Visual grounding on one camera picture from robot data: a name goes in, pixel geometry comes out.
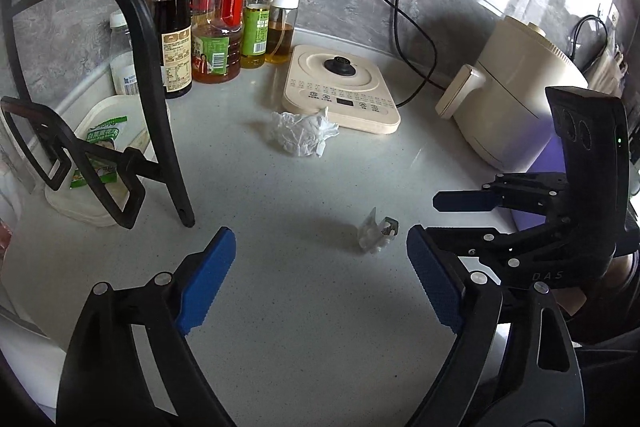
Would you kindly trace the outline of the white tissue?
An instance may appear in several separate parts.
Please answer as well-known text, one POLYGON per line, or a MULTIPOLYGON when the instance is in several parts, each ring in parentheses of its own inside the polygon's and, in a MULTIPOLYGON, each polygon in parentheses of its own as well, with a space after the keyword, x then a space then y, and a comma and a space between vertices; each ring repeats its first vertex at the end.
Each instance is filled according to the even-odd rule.
POLYGON ((322 157, 326 142, 340 134, 340 127, 329 120, 327 108, 311 115, 273 112, 268 133, 292 156, 322 157))

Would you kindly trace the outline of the white-top oil spray bottle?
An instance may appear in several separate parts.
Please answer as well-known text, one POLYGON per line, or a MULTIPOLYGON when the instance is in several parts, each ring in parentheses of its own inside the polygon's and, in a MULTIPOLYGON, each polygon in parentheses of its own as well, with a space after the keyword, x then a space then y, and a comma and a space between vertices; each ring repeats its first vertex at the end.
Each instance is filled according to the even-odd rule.
POLYGON ((283 64, 291 55, 299 0, 272 0, 265 60, 283 64))

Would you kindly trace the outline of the black corner shelf rack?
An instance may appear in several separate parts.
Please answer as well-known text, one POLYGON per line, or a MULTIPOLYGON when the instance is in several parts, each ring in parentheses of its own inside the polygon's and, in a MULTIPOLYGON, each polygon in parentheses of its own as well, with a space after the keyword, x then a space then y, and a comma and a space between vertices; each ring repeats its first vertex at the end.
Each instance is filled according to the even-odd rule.
POLYGON ((132 229, 145 199, 144 179, 166 186, 179 220, 193 227, 195 217, 184 184, 172 139, 170 115, 160 83, 160 52, 157 49, 150 11, 143 0, 114 0, 129 24, 140 92, 117 95, 108 85, 108 67, 101 65, 93 78, 81 81, 58 108, 32 101, 24 79, 14 40, 17 14, 47 0, 3 0, 2 24, 6 53, 17 94, 1 100, 2 122, 35 180, 35 193, 25 200, 18 228, 22 233, 40 233, 47 221, 44 200, 48 193, 65 190, 74 170, 86 177, 96 205, 110 217, 112 225, 132 229), (67 124, 74 117, 85 124, 98 115, 130 114, 149 133, 156 158, 143 150, 123 150, 91 144, 78 138, 67 124))

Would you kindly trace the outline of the clear plastic blister packaging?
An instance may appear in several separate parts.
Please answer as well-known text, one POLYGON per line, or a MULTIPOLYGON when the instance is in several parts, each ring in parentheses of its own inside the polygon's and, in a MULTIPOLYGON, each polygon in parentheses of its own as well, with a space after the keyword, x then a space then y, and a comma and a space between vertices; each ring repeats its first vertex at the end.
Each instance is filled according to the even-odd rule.
POLYGON ((378 221, 373 207, 357 230, 357 242, 364 253, 377 254, 390 245, 398 233, 398 221, 391 217, 378 221))

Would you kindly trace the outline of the dark soy sauce bottle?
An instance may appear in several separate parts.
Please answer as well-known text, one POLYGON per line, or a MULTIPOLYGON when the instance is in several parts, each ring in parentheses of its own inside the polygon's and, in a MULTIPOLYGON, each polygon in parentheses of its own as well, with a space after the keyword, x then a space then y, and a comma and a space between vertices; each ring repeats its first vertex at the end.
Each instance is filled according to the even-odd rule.
POLYGON ((152 0, 152 13, 165 96, 180 98, 192 88, 190 0, 152 0))

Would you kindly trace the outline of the small white-capped jar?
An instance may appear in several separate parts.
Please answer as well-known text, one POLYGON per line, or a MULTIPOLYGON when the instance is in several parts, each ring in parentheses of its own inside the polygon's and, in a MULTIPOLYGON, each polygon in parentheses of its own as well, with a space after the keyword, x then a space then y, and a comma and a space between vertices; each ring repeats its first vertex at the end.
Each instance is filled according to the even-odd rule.
POLYGON ((121 10, 110 15, 110 67, 117 95, 139 93, 130 31, 121 10))

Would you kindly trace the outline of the white air fryer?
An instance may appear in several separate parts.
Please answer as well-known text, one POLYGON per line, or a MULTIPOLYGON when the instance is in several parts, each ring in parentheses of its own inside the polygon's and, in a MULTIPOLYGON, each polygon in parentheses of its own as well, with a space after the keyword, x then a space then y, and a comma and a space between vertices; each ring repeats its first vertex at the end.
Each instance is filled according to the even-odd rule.
POLYGON ((533 23, 506 16, 473 65, 461 66, 435 110, 452 118, 478 156, 525 172, 553 133, 548 87, 588 86, 577 66, 533 23))

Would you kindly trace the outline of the red-handled cooking oil bottle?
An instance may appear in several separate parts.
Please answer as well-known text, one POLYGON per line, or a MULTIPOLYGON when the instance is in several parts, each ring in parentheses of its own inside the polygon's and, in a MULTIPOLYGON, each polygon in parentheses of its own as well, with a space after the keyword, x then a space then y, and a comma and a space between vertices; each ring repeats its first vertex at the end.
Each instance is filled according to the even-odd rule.
POLYGON ((223 83, 239 75, 244 0, 192 0, 193 80, 223 83))

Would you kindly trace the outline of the purple plastic bucket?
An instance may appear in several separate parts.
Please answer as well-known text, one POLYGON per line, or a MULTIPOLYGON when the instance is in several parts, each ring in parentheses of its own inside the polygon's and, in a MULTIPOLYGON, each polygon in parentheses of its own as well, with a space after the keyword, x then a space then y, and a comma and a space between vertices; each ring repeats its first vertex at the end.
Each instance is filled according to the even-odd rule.
MULTIPOLYGON (((562 141, 556 134, 552 135, 552 138, 534 161, 532 167, 528 169, 528 173, 544 174, 546 176, 544 182, 548 187, 553 187, 554 185, 554 182, 549 179, 550 174, 565 173, 562 141)), ((536 213, 523 210, 512 210, 511 213, 518 231, 528 230, 544 224, 543 215, 536 215, 536 213)))

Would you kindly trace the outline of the cream induction cooker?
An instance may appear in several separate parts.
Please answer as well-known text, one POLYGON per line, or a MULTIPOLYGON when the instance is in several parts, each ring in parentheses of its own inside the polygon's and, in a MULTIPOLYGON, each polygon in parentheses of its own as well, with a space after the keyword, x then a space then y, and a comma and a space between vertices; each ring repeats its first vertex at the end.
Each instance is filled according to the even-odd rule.
POLYGON ((337 126, 374 134, 392 134, 401 122, 378 66, 309 44, 293 49, 282 105, 294 114, 324 112, 337 126))

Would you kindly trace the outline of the yellow-capped green label bottle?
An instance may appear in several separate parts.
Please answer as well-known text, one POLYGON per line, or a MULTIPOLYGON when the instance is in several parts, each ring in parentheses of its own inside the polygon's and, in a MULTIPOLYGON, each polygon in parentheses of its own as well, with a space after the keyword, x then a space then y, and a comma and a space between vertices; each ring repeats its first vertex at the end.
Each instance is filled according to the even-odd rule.
POLYGON ((272 0, 245 0, 241 67, 254 69, 265 62, 272 0))

